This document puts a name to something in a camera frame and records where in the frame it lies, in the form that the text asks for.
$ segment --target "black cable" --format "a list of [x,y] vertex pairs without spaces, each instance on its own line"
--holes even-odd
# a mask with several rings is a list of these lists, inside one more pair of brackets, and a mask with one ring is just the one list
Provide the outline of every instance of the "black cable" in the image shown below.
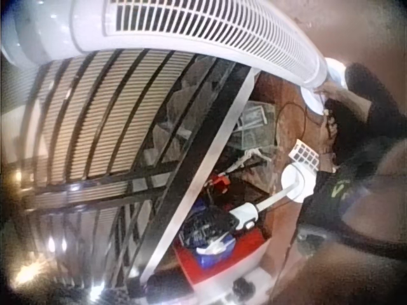
[[275,134],[277,134],[277,128],[278,128],[278,125],[279,125],[280,116],[281,116],[283,110],[284,110],[288,105],[294,105],[294,106],[300,108],[301,111],[302,111],[303,114],[304,114],[303,133],[301,134],[301,137],[299,138],[300,140],[302,140],[303,137],[304,137],[304,134],[305,134],[305,130],[307,129],[307,113],[306,113],[306,111],[305,111],[300,105],[295,104],[294,102],[286,102],[286,103],[282,106],[282,108],[281,108],[280,112],[278,113],[278,115],[277,115],[277,117],[276,117],[276,120],[275,120]]
[[303,112],[303,114],[304,114],[303,132],[302,132],[301,136],[299,137],[300,140],[302,140],[303,137],[304,137],[304,135],[305,135],[305,131],[306,131],[306,129],[307,129],[307,119],[309,119],[313,124],[315,124],[315,125],[317,125],[317,126],[320,126],[320,125],[321,125],[320,123],[315,122],[312,118],[310,118],[310,116],[308,115],[308,106],[305,106],[305,109],[304,109],[304,108],[302,108],[302,106],[300,106],[300,105],[298,105],[298,104],[296,104],[296,103],[294,103],[294,102],[286,102],[286,103],[282,106],[282,108],[281,108],[281,110],[279,111],[279,113],[278,113],[278,115],[277,115],[277,117],[276,117],[276,120],[275,120],[275,133],[276,133],[276,134],[277,134],[277,128],[278,128],[278,124],[279,124],[280,115],[282,114],[283,110],[284,110],[288,105],[293,105],[293,106],[298,107],[298,108]]

